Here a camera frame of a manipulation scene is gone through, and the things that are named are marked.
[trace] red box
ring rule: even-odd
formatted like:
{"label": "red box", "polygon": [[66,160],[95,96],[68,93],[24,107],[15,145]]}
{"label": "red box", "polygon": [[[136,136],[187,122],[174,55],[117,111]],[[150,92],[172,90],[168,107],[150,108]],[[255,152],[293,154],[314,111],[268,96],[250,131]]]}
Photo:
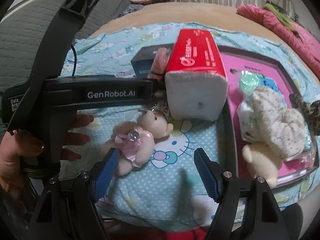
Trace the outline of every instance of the red box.
{"label": "red box", "polygon": [[165,85],[174,119],[218,119],[227,98],[228,81],[209,31],[180,30],[167,65]]}
{"label": "red box", "polygon": [[226,78],[220,52],[209,31],[182,29],[166,72],[188,71],[220,74]]}

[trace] hello kitty bedsheet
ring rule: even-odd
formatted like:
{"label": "hello kitty bedsheet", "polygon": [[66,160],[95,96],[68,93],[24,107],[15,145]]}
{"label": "hello kitty bedsheet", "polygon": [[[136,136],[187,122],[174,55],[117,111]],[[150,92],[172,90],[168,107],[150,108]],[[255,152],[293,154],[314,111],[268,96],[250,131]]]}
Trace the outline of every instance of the hello kitty bedsheet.
{"label": "hello kitty bedsheet", "polygon": [[[111,74],[133,77],[131,59],[145,46],[174,43],[181,28],[207,29],[217,45],[246,49],[272,57],[281,62],[299,87],[304,99],[320,99],[317,86],[301,62],[282,44],[247,33],[230,32],[198,23],[168,23],[124,29],[116,33],[101,34],[96,38],[78,40],[76,75]],[[62,76],[73,70],[73,53],[66,57]],[[78,129],[92,138],[85,146],[72,147],[81,160],[62,161],[61,179],[74,178],[90,170],[104,155],[101,148],[111,136],[115,124],[135,121],[141,106],[110,107],[86,110],[94,115],[94,122]],[[155,145],[152,157],[141,169],[123,178],[115,177],[103,199],[97,203],[98,212],[131,224],[154,226],[165,231],[186,231],[210,225],[217,204],[206,194],[193,162],[193,152],[202,147],[212,161],[224,163],[225,140],[223,119],[215,122],[201,120],[172,121],[173,133],[166,141]],[[320,171],[299,183],[275,189],[281,208],[297,202],[311,192],[320,181]],[[241,221],[244,200],[239,201],[236,221]]]}

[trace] stuffed animal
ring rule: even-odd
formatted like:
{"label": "stuffed animal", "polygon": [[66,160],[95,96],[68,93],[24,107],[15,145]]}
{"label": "stuffed animal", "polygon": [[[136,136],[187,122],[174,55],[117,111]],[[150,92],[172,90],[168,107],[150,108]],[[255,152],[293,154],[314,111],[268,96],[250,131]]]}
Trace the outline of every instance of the stuffed animal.
{"label": "stuffed animal", "polygon": [[247,144],[242,149],[242,156],[253,178],[264,177],[270,188],[277,185],[278,170],[282,162],[270,147],[263,143]]}
{"label": "stuffed animal", "polygon": [[142,115],[136,122],[122,122],[113,129],[112,139],[116,148],[121,150],[116,174],[122,176],[133,167],[146,163],[155,146],[154,138],[169,136],[173,125],[166,116],[158,111],[140,110]]}

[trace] finger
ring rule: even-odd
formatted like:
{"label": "finger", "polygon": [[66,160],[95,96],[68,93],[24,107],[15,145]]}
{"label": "finger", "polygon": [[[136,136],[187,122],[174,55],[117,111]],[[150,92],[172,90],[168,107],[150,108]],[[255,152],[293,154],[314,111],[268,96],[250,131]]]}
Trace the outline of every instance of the finger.
{"label": "finger", "polygon": [[92,123],[94,118],[91,114],[77,114],[71,123],[71,128],[79,128]]}
{"label": "finger", "polygon": [[29,132],[21,131],[13,136],[6,133],[0,144],[0,175],[16,177],[20,172],[19,156],[37,156],[43,147],[44,144]]}
{"label": "finger", "polygon": [[81,155],[78,153],[75,153],[74,151],[69,150],[68,148],[63,148],[61,151],[61,160],[67,160],[67,161],[75,161],[80,160]]}
{"label": "finger", "polygon": [[64,139],[64,145],[84,145],[90,142],[90,136],[82,133],[68,132]]}
{"label": "finger", "polygon": [[37,156],[42,153],[44,144],[33,137],[27,131],[21,131],[14,135],[5,135],[0,145],[0,154],[9,158],[10,156]]}

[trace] pink tray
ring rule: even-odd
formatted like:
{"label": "pink tray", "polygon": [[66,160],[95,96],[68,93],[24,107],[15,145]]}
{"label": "pink tray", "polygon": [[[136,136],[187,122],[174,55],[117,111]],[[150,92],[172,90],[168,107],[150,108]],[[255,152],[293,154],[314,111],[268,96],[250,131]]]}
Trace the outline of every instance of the pink tray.
{"label": "pink tray", "polygon": [[[227,149],[229,153],[236,151],[236,165],[231,165],[230,160],[227,161],[226,166],[236,169],[236,174],[239,178],[250,178],[246,163],[242,158],[242,148],[246,144],[241,138],[239,120],[236,110],[243,100],[243,95],[238,88],[239,75],[233,74],[230,69],[234,70],[248,70],[258,72],[268,78],[272,78],[281,93],[284,95],[284,100],[287,105],[291,107],[289,95],[291,93],[300,94],[292,79],[285,71],[283,66],[276,60],[265,57],[260,54],[249,52],[246,50],[230,48],[226,46],[218,46],[221,53],[221,58],[228,77],[228,109],[230,111],[230,118],[234,132],[235,146],[233,149]],[[315,137],[312,138],[313,146],[317,147]],[[319,167],[319,158],[316,153],[316,161],[314,167],[309,167],[307,164],[301,164],[299,160],[290,162],[283,162],[281,169],[278,172],[278,185],[281,187],[290,184],[294,181],[302,179],[307,174]]]}

